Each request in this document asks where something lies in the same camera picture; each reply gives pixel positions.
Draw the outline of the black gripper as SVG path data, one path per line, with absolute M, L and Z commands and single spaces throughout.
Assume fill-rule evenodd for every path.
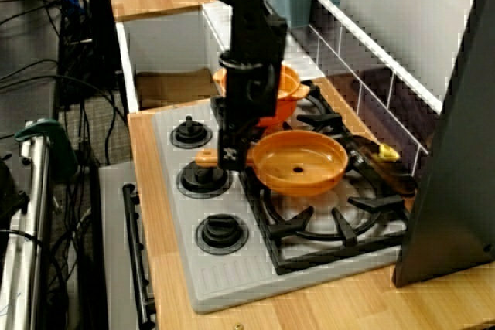
M 220 65 L 227 75 L 226 117 L 218 118 L 218 167 L 244 170 L 253 120 L 275 115 L 282 61 L 241 59 L 228 50 L 220 55 Z

